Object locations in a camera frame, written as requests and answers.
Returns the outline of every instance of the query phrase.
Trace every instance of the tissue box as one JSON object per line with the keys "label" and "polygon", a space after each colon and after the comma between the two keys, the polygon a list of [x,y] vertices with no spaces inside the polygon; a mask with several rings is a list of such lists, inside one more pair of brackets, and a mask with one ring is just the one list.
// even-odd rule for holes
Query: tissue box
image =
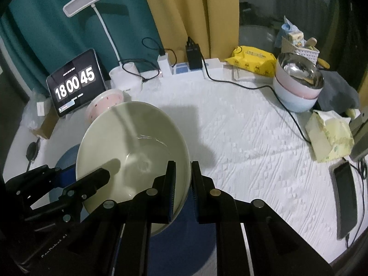
{"label": "tissue box", "polygon": [[334,111],[314,111],[305,126],[317,162],[327,162],[350,155],[354,146],[349,128],[350,118]]}

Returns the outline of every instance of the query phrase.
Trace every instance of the white ceramic bowl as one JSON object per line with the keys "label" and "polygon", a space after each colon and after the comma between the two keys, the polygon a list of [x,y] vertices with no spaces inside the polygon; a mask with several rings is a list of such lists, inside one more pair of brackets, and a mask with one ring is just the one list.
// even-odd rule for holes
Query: white ceramic bowl
{"label": "white ceramic bowl", "polygon": [[273,89],[284,106],[292,112],[301,113],[308,111],[317,101],[317,98],[307,100],[292,94],[278,82],[276,77],[273,78]]}
{"label": "white ceramic bowl", "polygon": [[104,113],[107,109],[121,104],[124,101],[123,92],[119,89],[106,90],[95,97],[88,105],[85,112],[85,119],[90,125],[99,115]]}
{"label": "white ceramic bowl", "polygon": [[280,65],[279,60],[276,61],[276,72],[275,76],[277,77],[278,82],[286,88],[289,92],[299,96],[301,98],[306,98],[313,100],[318,97],[319,93],[321,92],[322,88],[315,89],[305,86],[299,83],[297,80],[293,79]]}
{"label": "white ceramic bowl", "polygon": [[[151,188],[169,160],[176,162],[175,219],[191,182],[189,153],[178,128],[163,111],[138,101],[105,111],[86,131],[77,155],[77,180],[100,167],[110,172],[108,184],[84,202],[87,212],[107,199],[123,202]],[[166,226],[152,224],[151,234]]]}

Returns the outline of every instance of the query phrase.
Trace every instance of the charger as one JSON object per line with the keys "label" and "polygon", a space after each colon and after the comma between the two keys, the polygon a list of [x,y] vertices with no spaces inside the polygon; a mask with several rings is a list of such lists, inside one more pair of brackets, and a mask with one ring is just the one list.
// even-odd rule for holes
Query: charger
{"label": "charger", "polygon": [[187,52],[187,59],[189,64],[189,69],[202,69],[202,54],[199,45],[195,43],[192,38],[188,36],[187,45],[185,46]]}

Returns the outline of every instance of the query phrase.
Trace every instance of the screw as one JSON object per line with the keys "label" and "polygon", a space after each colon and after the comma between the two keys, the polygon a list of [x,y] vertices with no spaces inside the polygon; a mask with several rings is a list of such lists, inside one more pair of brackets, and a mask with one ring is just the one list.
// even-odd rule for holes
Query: screw
{"label": "screw", "polygon": [[106,209],[111,209],[112,207],[114,207],[115,203],[112,200],[106,200],[103,203],[103,207]]}
{"label": "screw", "polygon": [[68,214],[64,215],[63,220],[64,220],[64,222],[69,222],[70,221],[70,215],[68,215]]}
{"label": "screw", "polygon": [[147,195],[149,196],[155,196],[158,191],[155,189],[155,188],[149,188],[147,191],[146,191]]}
{"label": "screw", "polygon": [[260,199],[255,199],[255,200],[253,200],[253,205],[260,209],[265,205],[265,203]]}
{"label": "screw", "polygon": [[220,196],[221,195],[221,191],[219,189],[212,189],[211,191],[209,191],[209,193],[212,196]]}

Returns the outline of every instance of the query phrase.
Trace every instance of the plastic bag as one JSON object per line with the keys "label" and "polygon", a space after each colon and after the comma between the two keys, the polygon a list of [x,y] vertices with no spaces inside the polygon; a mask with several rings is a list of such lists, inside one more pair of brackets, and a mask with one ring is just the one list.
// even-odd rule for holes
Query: plastic bag
{"label": "plastic bag", "polygon": [[45,120],[45,116],[38,116],[37,114],[37,102],[45,101],[47,98],[42,94],[32,91],[32,96],[29,102],[24,107],[21,125],[29,128],[30,130],[35,130],[41,127]]}
{"label": "plastic bag", "polygon": [[317,162],[327,162],[350,155],[354,138],[349,121],[350,118],[343,118],[335,111],[313,112],[305,129]]}
{"label": "plastic bag", "polygon": [[[281,48],[282,37],[288,38],[288,34],[292,32],[300,32],[300,30],[284,16],[284,24],[281,26],[280,31],[276,36],[275,47]],[[302,46],[304,46],[305,40],[302,39],[301,42]]]}

